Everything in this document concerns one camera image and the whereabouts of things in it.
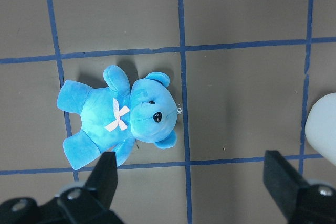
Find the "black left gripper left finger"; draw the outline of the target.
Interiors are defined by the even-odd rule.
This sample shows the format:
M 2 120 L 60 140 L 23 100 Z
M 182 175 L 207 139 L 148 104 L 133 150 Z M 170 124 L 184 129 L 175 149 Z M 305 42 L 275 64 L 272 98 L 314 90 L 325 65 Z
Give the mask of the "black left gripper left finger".
M 118 185 L 116 157 L 105 152 L 82 186 L 65 190 L 57 205 L 65 223 L 117 223 L 110 206 Z

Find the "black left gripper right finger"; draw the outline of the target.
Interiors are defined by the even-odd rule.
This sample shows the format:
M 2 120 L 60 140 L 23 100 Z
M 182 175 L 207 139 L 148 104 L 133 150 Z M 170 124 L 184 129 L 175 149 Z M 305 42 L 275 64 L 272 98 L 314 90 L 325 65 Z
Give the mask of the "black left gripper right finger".
M 335 188 L 304 179 L 279 151 L 265 151 L 263 182 L 287 223 L 335 223 Z

